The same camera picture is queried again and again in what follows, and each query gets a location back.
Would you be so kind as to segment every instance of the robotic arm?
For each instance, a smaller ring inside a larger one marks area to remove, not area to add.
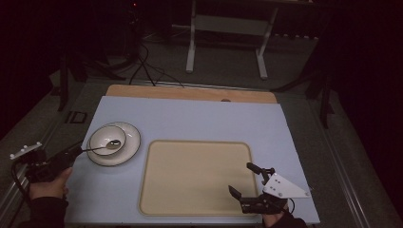
[[[40,146],[39,142],[36,145],[24,146],[21,151],[10,155],[11,160],[28,165],[25,176],[31,183],[53,181],[63,170],[71,167],[76,158],[83,153],[81,142],[77,142],[46,159],[44,150],[35,150]]]
[[[263,176],[261,182],[263,193],[256,198],[243,198],[242,194],[228,185],[229,193],[240,202],[243,214],[266,214],[274,215],[280,213],[289,198],[309,198],[308,192],[291,183],[281,175],[277,174],[274,168],[264,169],[251,162],[246,167],[257,175]]]

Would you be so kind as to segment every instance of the dark floor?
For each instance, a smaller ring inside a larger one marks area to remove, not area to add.
[[[268,91],[296,79],[316,45],[316,40],[271,38],[264,54],[269,79],[262,81],[254,51],[254,46],[259,43],[255,43],[254,39],[237,37],[237,42],[229,42],[225,37],[215,40],[209,33],[198,34],[194,72],[187,74],[187,37],[186,30],[179,30],[170,43],[161,42],[161,38],[154,35],[144,39],[141,55],[145,57],[147,48],[146,62],[150,76],[157,80],[163,76],[161,71],[169,75],[164,75],[157,86],[179,86],[177,81],[180,81],[184,86]],[[111,61],[119,62],[122,58],[111,58]],[[45,141],[48,151],[59,151],[82,139],[108,86],[127,84],[138,66],[117,71],[126,78],[123,82],[108,80],[94,72],[86,83],[71,82],[70,100],[65,112],[57,112],[59,99],[50,95],[34,107],[0,142],[3,158],[0,160],[1,195],[6,194],[11,184],[10,153],[18,151],[24,144],[37,141]],[[143,69],[137,73],[132,84],[150,85]],[[307,100],[304,96],[306,87],[307,84],[299,85],[276,95],[307,181],[313,188],[312,195],[321,220],[317,227],[403,227],[337,94],[331,94],[334,114],[328,115],[329,129],[324,129],[318,120],[319,100]],[[84,124],[64,123],[70,110],[88,113],[87,121]],[[23,209],[16,222],[26,219],[27,211]]]

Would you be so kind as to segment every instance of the black cable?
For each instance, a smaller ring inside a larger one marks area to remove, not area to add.
[[[296,209],[296,203],[294,202],[293,199],[290,199],[290,201],[293,203],[293,210],[291,210],[291,214],[293,214],[294,210]]]
[[[284,214],[286,214],[286,215],[288,215],[288,216],[290,216],[290,217],[293,216],[288,210],[285,210],[284,208],[278,207],[277,205],[275,205],[275,204],[274,204],[273,202],[271,202],[270,200],[267,201],[267,202],[268,202],[271,206],[276,207],[276,208],[279,209],[280,211],[284,212]]]
[[[146,64],[147,64],[149,67],[151,67],[152,69],[154,69],[155,71],[157,71],[157,72],[159,72],[159,73],[162,74],[162,75],[155,81],[155,84],[157,84],[157,83],[161,80],[161,78],[162,78],[163,76],[167,76],[168,78],[170,78],[170,79],[176,81],[179,85],[181,85],[181,87],[184,87],[183,84],[181,83],[181,81],[179,81],[179,80],[176,79],[175,77],[173,77],[173,76],[171,76],[171,75],[165,73],[165,70],[164,70],[163,68],[152,66],[152,65],[150,65],[149,63],[146,63]]]
[[[152,84],[153,86],[155,86],[154,81],[152,81],[152,78],[151,78],[150,74],[148,73],[147,67],[145,67],[145,63],[144,63],[145,60],[143,60],[141,56],[139,56],[139,60],[140,60],[140,62],[142,63],[142,67],[143,67],[143,69],[145,70],[145,74],[147,75],[148,80],[151,82],[151,84]]]
[[[17,160],[17,161],[14,161],[14,162],[12,163],[12,166],[11,166],[11,176],[12,176],[12,179],[14,180],[15,185],[17,186],[18,190],[20,190],[21,194],[23,195],[23,200],[27,203],[27,205],[29,205],[29,204],[30,204],[30,200],[29,200],[28,193],[27,193],[27,191],[24,189],[24,187],[21,185],[21,182],[19,181],[19,179],[18,179],[18,177],[17,177],[17,174],[16,174],[16,172],[15,172],[16,166],[17,166],[17,164],[18,164],[19,162],[20,162],[20,160]]]
[[[141,46],[143,48],[145,48],[145,57],[144,57],[144,62],[147,60],[148,58],[148,48],[146,46],[144,46],[143,44],[141,44]],[[133,79],[136,77],[137,73],[139,72],[139,70],[143,67],[143,63],[140,63],[139,67],[136,69],[136,71],[134,71],[134,73],[131,75],[130,81],[128,82],[129,85],[131,85],[131,82],[133,81]]]

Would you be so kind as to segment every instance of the table surface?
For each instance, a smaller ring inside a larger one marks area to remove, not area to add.
[[[208,101],[202,101],[203,94]],[[280,104],[275,104],[272,93],[113,85],[106,95],[100,101],[83,145],[96,129],[112,122],[136,126],[142,144],[132,159],[113,167],[95,164],[86,154],[77,158],[76,171],[68,181],[76,191],[68,196],[67,223],[234,225],[261,222],[260,216],[142,215],[138,204],[144,165],[148,146],[155,140],[244,142],[251,149],[253,163],[265,168],[274,167],[283,177],[309,192],[284,114]],[[222,99],[232,102],[218,102]],[[260,183],[262,178],[256,176],[256,180]],[[262,185],[258,184],[258,191],[261,190]],[[296,217],[307,223],[319,223],[311,198],[295,199],[295,203]]]

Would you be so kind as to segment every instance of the wooden board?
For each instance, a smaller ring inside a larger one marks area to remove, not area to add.
[[[236,89],[183,88],[143,85],[111,85],[106,96],[166,98],[197,101],[231,101],[239,103],[276,104],[271,92]]]

